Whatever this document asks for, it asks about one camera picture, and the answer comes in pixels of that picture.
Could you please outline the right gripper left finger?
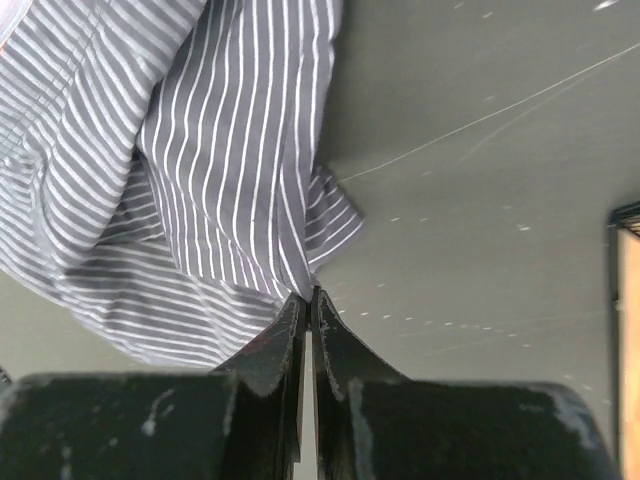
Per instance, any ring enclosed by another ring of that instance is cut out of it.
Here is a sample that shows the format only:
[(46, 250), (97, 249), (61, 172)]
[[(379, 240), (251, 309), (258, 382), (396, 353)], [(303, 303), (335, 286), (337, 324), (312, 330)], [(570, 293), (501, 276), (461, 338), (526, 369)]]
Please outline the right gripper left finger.
[(5, 479), (288, 479), (306, 305), (209, 373), (36, 374), (1, 388)]

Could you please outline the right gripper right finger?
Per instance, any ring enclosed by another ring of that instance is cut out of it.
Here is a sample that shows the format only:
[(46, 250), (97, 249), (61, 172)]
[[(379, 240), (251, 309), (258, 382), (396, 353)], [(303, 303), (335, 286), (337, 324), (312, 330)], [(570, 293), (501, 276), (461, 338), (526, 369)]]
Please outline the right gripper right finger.
[(413, 380), (341, 320), (310, 306), (322, 479), (611, 479), (582, 399), (548, 382)]

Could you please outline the grey striped underwear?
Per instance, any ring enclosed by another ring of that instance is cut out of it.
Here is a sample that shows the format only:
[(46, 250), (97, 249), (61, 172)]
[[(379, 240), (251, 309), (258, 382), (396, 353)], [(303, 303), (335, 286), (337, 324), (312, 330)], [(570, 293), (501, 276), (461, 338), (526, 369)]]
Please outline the grey striped underwear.
[(212, 369), (363, 219), (316, 158), (339, 1), (5, 1), (1, 267), (131, 357)]

